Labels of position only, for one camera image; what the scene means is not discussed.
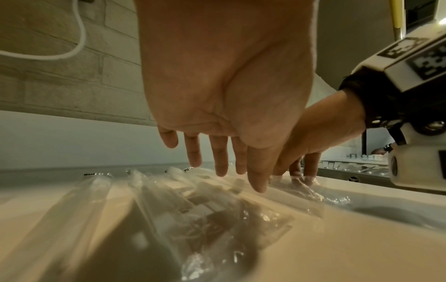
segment plastic bag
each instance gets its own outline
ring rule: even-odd
[[[243,275],[255,265],[260,249],[291,228],[291,216],[239,197],[212,171],[128,173],[154,237],[180,269],[178,281],[225,281]]]
[[[71,281],[88,250],[111,186],[111,175],[103,174],[87,176],[76,184],[0,263],[0,282]]]

